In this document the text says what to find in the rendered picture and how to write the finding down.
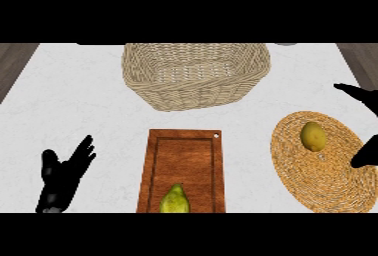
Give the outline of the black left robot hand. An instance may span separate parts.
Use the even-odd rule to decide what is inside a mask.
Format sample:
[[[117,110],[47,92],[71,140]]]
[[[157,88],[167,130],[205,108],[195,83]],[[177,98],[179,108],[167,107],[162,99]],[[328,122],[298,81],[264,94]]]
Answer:
[[[35,207],[37,213],[62,213],[71,204],[80,180],[89,169],[96,153],[93,137],[86,136],[66,161],[59,161],[52,149],[41,153],[43,189]]]

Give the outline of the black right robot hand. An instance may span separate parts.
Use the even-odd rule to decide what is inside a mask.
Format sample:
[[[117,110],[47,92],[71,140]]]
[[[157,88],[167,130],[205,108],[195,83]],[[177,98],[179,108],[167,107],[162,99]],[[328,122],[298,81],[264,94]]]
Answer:
[[[378,116],[378,90],[368,91],[348,84],[335,84],[334,87],[363,103],[372,113]],[[353,168],[378,166],[378,134],[362,146],[350,161]]]

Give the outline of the yellow lemon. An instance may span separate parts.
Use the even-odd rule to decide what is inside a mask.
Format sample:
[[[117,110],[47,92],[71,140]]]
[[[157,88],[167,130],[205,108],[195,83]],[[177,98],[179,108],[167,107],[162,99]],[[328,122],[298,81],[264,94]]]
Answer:
[[[301,143],[312,152],[319,152],[326,145],[326,135],[316,122],[307,122],[300,133]]]

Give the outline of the round woven straw placemat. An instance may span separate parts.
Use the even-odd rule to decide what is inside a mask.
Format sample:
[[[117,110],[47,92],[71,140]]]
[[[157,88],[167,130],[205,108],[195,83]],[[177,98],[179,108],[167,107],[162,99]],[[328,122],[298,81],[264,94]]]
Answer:
[[[326,135],[322,151],[304,148],[300,133],[316,122]],[[353,168],[350,161],[363,142],[328,115],[300,111],[286,115],[272,132],[272,162],[282,184],[298,202],[319,213],[365,213],[378,199],[378,169]]]

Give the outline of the beige wicker basket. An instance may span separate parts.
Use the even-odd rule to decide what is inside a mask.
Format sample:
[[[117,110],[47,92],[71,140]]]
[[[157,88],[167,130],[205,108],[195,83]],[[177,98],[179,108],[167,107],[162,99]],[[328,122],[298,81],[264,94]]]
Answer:
[[[239,101],[270,71],[263,43],[128,43],[121,57],[127,87],[164,112]]]

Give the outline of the green pear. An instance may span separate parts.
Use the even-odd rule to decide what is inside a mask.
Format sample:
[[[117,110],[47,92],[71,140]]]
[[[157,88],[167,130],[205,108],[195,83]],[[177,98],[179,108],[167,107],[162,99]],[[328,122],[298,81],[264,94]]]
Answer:
[[[188,213],[190,211],[189,200],[180,184],[174,184],[159,202],[161,213]]]

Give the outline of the brown wooden cutting board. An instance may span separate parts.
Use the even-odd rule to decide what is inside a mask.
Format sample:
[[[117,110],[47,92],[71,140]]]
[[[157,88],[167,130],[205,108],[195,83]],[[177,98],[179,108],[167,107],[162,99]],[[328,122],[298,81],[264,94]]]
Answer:
[[[182,185],[192,213],[226,212],[220,130],[149,130],[137,213],[159,211],[174,184]]]

